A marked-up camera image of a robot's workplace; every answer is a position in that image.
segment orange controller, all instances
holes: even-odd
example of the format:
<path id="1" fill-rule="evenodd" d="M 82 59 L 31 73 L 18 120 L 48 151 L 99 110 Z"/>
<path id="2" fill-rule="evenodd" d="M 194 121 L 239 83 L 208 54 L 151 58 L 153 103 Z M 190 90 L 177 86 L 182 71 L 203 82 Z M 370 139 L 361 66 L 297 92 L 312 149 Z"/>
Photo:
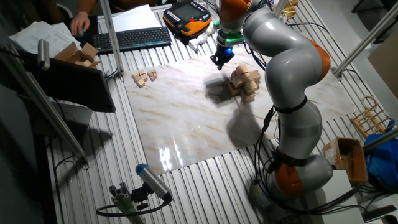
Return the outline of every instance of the orange controller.
<path id="1" fill-rule="evenodd" d="M 211 22 L 211 14 L 195 2 L 178 4 L 163 13 L 169 29 L 187 37 L 197 37 Z"/>

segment aluminum profile table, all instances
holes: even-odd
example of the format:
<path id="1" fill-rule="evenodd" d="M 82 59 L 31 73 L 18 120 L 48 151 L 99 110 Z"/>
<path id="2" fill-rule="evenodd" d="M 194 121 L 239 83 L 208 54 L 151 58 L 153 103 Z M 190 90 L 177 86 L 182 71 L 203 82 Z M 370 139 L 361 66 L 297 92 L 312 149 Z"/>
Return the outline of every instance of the aluminum profile table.
<path id="1" fill-rule="evenodd" d="M 165 23 L 162 20 L 162 12 L 168 7 L 152 8 L 163 26 Z M 300 1 L 296 9 L 297 15 L 289 20 L 291 23 L 315 22 L 326 27 L 308 0 Z M 101 33 L 107 32 L 103 18 L 99 17 L 98 27 Z M 295 26 L 294 29 L 309 35 L 323 47 L 331 56 L 332 67 L 337 67 L 346 57 L 341 47 L 325 31 L 313 26 Z M 124 52 L 121 58 L 124 69 L 133 71 L 210 56 L 215 51 L 216 34 L 213 34 L 208 42 L 199 48 L 198 53 L 172 38 L 170 47 Z M 104 73 L 115 71 L 113 54 L 97 56 L 96 60 L 102 61 L 99 69 Z M 375 97 L 362 78 L 353 72 L 343 72 L 341 84 L 359 111 L 364 110 L 361 104 L 363 96 Z M 80 163 L 74 159 L 70 159 L 57 169 L 60 201 L 57 199 L 54 174 L 50 169 L 58 223 L 62 223 L 60 205 L 65 223 L 129 223 L 127 218 L 106 218 L 95 213 L 96 208 L 112 204 L 108 190 L 110 185 L 125 182 L 129 189 L 141 187 L 142 180 L 134 170 L 137 164 L 146 163 L 139 130 L 124 83 L 119 78 L 114 78 L 108 81 L 108 85 L 116 112 L 93 113 L 90 128 L 82 142 L 90 167 L 88 170 L 82 169 Z M 353 114 L 325 122 L 321 140 L 313 153 L 321 154 L 323 146 L 337 136 L 364 141 L 362 135 L 349 121 L 359 114 L 358 110 Z M 269 150 L 273 144 L 276 144 L 274 140 L 265 142 L 264 146 Z M 72 154 L 71 150 L 58 139 L 54 140 L 52 145 L 55 163 Z M 250 146 L 161 175 L 160 178 L 172 190 L 175 201 L 171 206 L 158 212 L 144 215 L 146 222 L 262 223 L 259 211 L 251 206 L 247 195 L 249 184 L 255 175 L 252 164 L 253 152 L 254 148 Z M 47 153 L 49 166 L 52 167 L 50 149 L 47 149 Z M 268 156 L 267 151 L 262 152 L 263 158 Z M 148 203 L 150 208 L 154 208 L 161 202 L 156 196 L 151 195 Z"/>

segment person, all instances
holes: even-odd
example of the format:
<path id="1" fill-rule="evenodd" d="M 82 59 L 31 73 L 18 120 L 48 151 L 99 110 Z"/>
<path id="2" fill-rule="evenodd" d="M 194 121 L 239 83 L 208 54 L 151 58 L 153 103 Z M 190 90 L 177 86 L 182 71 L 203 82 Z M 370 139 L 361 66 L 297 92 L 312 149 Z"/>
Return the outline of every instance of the person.
<path id="1" fill-rule="evenodd" d="M 90 15 L 98 0 L 79 0 L 78 14 L 72 19 L 70 23 L 70 30 L 72 35 L 81 35 L 81 28 L 84 25 L 84 32 L 90 27 L 90 20 L 88 15 Z M 109 0 L 109 5 L 112 12 L 123 12 L 132 9 L 136 6 L 143 4 L 149 4 L 150 6 L 155 6 L 158 3 L 157 0 Z"/>

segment blue bag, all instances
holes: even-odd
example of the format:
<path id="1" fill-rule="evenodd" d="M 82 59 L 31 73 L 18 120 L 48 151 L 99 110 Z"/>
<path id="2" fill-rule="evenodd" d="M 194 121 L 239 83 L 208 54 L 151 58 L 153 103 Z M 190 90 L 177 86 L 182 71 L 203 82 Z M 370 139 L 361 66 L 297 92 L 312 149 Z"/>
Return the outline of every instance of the blue bag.
<path id="1" fill-rule="evenodd" d="M 369 135 L 365 144 L 382 135 Z M 367 153 L 365 163 L 372 184 L 383 187 L 392 194 L 398 193 L 398 139 L 394 138 Z"/>

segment hand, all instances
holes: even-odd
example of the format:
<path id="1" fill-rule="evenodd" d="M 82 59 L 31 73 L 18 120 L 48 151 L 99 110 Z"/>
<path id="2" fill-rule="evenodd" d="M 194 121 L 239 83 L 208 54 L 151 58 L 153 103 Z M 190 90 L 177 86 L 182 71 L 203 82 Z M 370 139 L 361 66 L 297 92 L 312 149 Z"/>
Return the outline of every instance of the hand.
<path id="1" fill-rule="evenodd" d="M 75 18 L 72 19 L 70 23 L 70 30 L 72 35 L 81 35 L 81 27 L 85 26 L 84 32 L 86 32 L 90 26 L 90 20 L 88 19 L 87 12 L 79 12 Z"/>

